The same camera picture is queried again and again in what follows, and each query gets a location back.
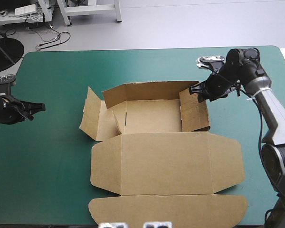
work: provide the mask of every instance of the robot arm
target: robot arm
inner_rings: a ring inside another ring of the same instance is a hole
[[[243,92],[254,99],[262,113],[269,130],[262,139],[261,162],[280,197],[264,226],[285,228],[285,109],[271,90],[271,80],[260,65],[259,50],[232,49],[225,63],[220,56],[201,57],[198,62],[199,67],[212,71],[206,81],[189,88],[191,94],[199,94],[199,101],[227,97],[234,90],[239,94],[243,86]]]
[[[15,124],[25,119],[33,120],[33,114],[45,111],[43,103],[20,101],[11,95],[16,76],[0,76],[0,124]]]

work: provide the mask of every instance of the power strip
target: power strip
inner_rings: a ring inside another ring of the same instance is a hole
[[[35,4],[29,5],[29,6],[23,6],[23,7],[15,8],[15,17],[20,17],[23,15],[28,15],[28,14],[32,14],[36,12],[37,12],[37,9],[36,9]]]

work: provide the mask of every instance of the white cart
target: white cart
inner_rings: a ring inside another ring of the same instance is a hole
[[[57,0],[61,14],[66,25],[70,25],[70,16],[79,15],[91,15],[91,14],[103,14],[107,12],[116,12],[116,18],[118,22],[122,21],[122,15],[120,12],[119,0],[114,0],[114,4],[97,5],[97,0],[89,0],[87,6],[73,6],[67,7],[65,0]]]

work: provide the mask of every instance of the white cable tie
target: white cable tie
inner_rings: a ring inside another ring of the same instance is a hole
[[[256,99],[256,95],[259,93],[266,91],[266,90],[272,90],[271,88],[260,88],[255,94],[253,94],[250,98],[247,98],[248,101],[252,101],[253,99]]]

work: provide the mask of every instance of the white shelf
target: white shelf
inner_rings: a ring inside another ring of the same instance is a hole
[[[41,8],[42,8],[42,12],[45,14],[45,21],[52,21],[52,17],[53,17],[53,11],[54,8],[50,8],[51,4],[55,4],[56,1],[53,0],[38,0]],[[13,24],[13,23],[23,23],[23,22],[28,22],[28,23],[34,23],[34,22],[43,22],[43,17],[40,17],[39,21],[34,21],[31,19],[26,19],[25,16],[22,17],[14,17],[14,12],[13,11],[9,11],[8,15],[3,17],[0,15],[0,26],[1,25],[5,25],[5,24]]]

